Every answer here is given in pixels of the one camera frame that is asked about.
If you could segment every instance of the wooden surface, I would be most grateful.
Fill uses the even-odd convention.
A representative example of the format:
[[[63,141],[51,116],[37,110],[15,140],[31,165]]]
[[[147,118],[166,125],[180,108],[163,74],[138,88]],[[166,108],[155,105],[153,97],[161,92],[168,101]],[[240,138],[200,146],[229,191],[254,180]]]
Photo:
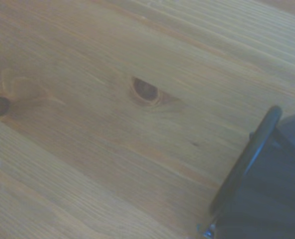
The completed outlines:
[[[0,239],[197,238],[248,133],[295,113],[292,9],[0,0]]]

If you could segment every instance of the black object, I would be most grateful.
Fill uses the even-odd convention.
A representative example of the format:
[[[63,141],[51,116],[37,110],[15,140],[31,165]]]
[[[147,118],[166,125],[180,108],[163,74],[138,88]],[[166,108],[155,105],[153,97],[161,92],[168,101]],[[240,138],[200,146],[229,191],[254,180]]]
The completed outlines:
[[[295,116],[269,109],[213,199],[211,239],[295,239]]]

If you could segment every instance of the pine wood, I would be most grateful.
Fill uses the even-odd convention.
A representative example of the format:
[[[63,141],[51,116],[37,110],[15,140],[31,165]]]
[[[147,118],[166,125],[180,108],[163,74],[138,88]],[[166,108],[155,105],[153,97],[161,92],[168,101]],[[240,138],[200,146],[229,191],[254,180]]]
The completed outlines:
[[[0,96],[0,238],[193,239],[266,110],[295,113],[295,12],[0,0]]]

